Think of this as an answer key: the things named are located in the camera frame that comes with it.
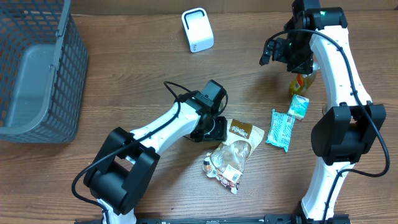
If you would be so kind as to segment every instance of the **teal packet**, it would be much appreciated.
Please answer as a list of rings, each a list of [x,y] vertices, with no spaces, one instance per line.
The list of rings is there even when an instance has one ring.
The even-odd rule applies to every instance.
[[[309,104],[310,100],[308,98],[295,94],[287,114],[301,120],[304,118]]]
[[[289,150],[295,118],[272,110],[271,127],[266,143]]]

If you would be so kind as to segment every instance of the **plastic basket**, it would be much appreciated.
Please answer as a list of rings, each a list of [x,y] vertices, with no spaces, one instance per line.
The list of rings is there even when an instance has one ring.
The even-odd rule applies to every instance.
[[[0,139],[72,141],[87,67],[70,0],[0,0]]]

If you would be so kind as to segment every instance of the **bottle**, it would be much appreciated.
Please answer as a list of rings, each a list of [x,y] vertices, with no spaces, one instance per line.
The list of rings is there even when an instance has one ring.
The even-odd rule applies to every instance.
[[[317,77],[317,71],[319,70],[319,64],[314,62],[312,65],[312,73],[309,75],[297,74],[289,86],[290,94],[303,96],[305,92],[310,88],[311,84]]]

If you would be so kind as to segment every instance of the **barcode label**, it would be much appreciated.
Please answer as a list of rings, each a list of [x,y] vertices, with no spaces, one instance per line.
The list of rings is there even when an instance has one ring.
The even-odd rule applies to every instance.
[[[223,172],[223,177],[227,178],[229,181],[231,181],[234,184],[236,184],[241,175],[242,175],[241,171],[235,169],[229,164],[226,167],[225,171]]]

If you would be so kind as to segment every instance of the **wood grain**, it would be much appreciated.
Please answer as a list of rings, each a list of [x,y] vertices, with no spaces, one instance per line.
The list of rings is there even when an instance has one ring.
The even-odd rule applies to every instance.
[[[293,0],[73,0],[72,13],[83,15],[182,14],[196,7],[208,13],[292,12]],[[320,0],[322,7],[345,11],[393,10],[398,0]]]
[[[382,135],[391,169],[371,179],[350,174],[338,197],[336,213],[353,223],[396,223],[398,215],[398,14],[347,12],[351,50],[358,72],[387,119]],[[209,79],[228,91],[224,115],[269,130],[271,110],[287,111],[288,85],[294,75],[285,65],[258,65],[265,40],[282,30],[291,13],[210,14],[212,49],[191,54],[178,15],[76,16],[90,53],[90,67],[76,140],[69,145],[0,144],[0,223],[72,223],[101,217],[99,208],[73,197],[73,178],[92,162],[115,127],[146,125],[173,102],[162,82],[201,90]],[[262,142],[246,163],[237,195],[209,179],[201,169],[217,143],[178,140],[162,154],[150,186],[136,208],[139,217],[253,217],[290,213],[305,195],[315,155],[310,131],[326,101],[321,75],[309,89],[310,107],[295,123],[288,153]],[[374,143],[356,167],[379,172],[381,147]],[[80,182],[78,191],[90,197]]]

